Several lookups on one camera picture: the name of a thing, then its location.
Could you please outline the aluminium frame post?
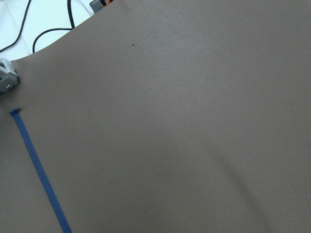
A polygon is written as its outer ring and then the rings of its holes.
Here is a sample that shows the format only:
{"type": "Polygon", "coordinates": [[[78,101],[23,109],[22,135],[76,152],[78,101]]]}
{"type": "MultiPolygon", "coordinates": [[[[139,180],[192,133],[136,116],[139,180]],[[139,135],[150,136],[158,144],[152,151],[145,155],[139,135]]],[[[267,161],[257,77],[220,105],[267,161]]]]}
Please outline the aluminium frame post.
{"type": "Polygon", "coordinates": [[[19,76],[11,61],[0,59],[0,95],[20,84],[19,76]]]}

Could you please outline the short centre blue tape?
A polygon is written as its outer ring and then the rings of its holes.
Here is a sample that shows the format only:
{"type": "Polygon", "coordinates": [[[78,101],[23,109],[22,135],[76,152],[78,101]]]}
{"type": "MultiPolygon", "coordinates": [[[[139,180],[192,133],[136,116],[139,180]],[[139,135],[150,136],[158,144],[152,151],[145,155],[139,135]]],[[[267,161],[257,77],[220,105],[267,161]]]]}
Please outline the short centre blue tape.
{"type": "Polygon", "coordinates": [[[49,181],[49,178],[46,174],[46,171],[40,161],[40,158],[35,150],[35,147],[33,145],[33,142],[31,140],[31,137],[29,136],[29,133],[27,131],[27,128],[24,124],[23,119],[20,116],[20,109],[15,108],[14,110],[10,111],[10,115],[13,118],[19,133],[21,135],[21,138],[23,140],[23,143],[26,147],[26,150],[28,152],[28,155],[33,163],[33,166],[36,170],[36,173],[40,179],[40,182],[43,186],[43,189],[48,197],[48,200],[50,202],[50,205],[54,211],[54,214],[58,220],[58,223],[62,229],[62,232],[64,233],[71,233],[72,229],[68,223],[68,220],[63,212],[63,209],[59,203],[59,200],[57,198],[57,195],[54,192],[54,189],[51,185],[51,182],[49,181]]]}

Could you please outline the orange grey connector block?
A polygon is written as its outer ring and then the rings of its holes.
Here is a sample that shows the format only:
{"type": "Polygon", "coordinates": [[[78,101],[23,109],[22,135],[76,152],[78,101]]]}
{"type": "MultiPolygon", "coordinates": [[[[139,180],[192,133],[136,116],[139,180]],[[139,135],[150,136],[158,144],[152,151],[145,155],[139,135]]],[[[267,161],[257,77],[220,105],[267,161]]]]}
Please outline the orange grey connector block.
{"type": "Polygon", "coordinates": [[[92,0],[89,3],[89,6],[93,10],[94,13],[99,12],[103,8],[107,7],[109,4],[111,4],[113,0],[92,0]]]}

